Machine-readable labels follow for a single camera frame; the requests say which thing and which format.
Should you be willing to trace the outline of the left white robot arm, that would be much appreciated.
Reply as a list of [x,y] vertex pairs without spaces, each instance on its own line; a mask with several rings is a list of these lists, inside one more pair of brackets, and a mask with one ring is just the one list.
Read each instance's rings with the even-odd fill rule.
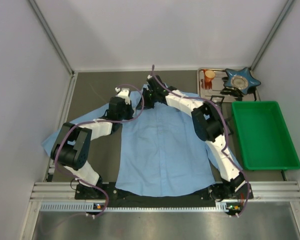
[[101,177],[88,162],[91,141],[115,133],[122,121],[133,119],[133,114],[129,96],[112,97],[102,117],[82,124],[64,123],[51,149],[51,158],[70,171],[81,185],[99,186]]

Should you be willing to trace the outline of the metal tray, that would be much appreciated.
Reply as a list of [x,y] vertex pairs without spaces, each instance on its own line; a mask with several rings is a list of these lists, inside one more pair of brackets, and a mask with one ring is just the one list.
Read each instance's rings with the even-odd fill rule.
[[[205,85],[205,70],[212,70],[215,72],[215,78],[211,81],[211,84]],[[219,68],[199,68],[196,72],[197,75],[197,94],[200,95],[201,98],[210,99],[212,95],[216,96],[225,96],[224,103],[232,103],[236,101],[242,102],[252,102],[252,101],[260,101],[260,96],[258,90],[255,92],[248,93],[244,95],[242,98],[236,97],[229,94],[221,94],[221,91],[224,89],[224,82],[226,82],[227,75],[224,69]]]

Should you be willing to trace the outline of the green plastic bin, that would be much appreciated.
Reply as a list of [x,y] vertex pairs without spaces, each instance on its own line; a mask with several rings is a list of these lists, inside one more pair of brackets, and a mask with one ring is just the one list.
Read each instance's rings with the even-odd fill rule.
[[276,101],[236,101],[231,106],[245,169],[300,169],[299,157]]

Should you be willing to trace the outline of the black box gold brooch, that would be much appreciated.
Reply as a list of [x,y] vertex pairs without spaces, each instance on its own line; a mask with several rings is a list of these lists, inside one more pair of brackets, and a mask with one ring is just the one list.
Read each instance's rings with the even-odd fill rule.
[[224,95],[212,95],[210,100],[214,102],[216,105],[221,105],[225,99]]

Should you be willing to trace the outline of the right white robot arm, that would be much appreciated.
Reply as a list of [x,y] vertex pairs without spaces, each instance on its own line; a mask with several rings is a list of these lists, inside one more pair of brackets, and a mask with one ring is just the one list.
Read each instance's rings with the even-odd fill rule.
[[142,93],[148,109],[161,103],[191,117],[197,137],[209,146],[217,162],[224,193],[230,197],[238,195],[247,181],[231,156],[221,110],[210,100],[190,97],[172,86],[166,87],[158,75],[148,75],[147,87]]

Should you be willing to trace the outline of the blue star-shaped dish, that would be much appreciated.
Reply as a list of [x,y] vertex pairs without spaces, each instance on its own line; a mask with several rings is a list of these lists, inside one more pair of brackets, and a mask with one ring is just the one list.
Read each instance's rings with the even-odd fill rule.
[[223,86],[228,89],[239,90],[243,95],[247,95],[251,88],[261,85],[261,82],[252,76],[248,67],[241,70],[226,68],[225,73],[228,80]]

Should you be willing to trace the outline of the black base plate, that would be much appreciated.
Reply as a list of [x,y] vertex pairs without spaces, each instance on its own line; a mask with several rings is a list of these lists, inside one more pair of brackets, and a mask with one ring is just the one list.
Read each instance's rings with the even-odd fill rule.
[[100,187],[105,193],[93,187],[78,184],[75,188],[76,200],[102,201],[109,197],[109,208],[186,208],[186,207],[214,207],[215,201],[234,200],[243,203],[244,197],[249,195],[253,199],[252,190],[245,184],[236,193],[225,193],[222,183],[215,183],[207,188],[183,196],[151,197],[139,196],[129,191],[115,187],[114,182],[104,183]]

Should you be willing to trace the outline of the orange cup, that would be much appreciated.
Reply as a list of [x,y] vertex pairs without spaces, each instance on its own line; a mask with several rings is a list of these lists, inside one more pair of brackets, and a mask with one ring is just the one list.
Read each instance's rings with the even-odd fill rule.
[[205,70],[204,72],[204,82],[211,83],[212,80],[215,78],[216,74],[213,70]]

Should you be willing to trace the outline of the aluminium front rail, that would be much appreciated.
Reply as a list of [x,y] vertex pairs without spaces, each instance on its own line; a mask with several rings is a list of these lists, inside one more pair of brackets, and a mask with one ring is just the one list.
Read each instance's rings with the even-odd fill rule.
[[97,198],[85,196],[77,183],[36,182],[30,201],[41,211],[50,212],[228,212],[240,209],[247,190],[237,196],[218,199],[210,188],[178,197],[138,196],[115,188],[114,183],[104,185],[105,194]]

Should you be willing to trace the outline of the light blue shirt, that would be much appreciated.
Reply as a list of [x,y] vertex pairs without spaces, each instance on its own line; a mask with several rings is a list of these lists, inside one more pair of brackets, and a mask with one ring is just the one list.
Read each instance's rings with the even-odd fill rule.
[[215,183],[212,167],[223,180],[242,175],[225,138],[202,141],[190,116],[156,103],[122,126],[116,188],[139,196],[177,197]]

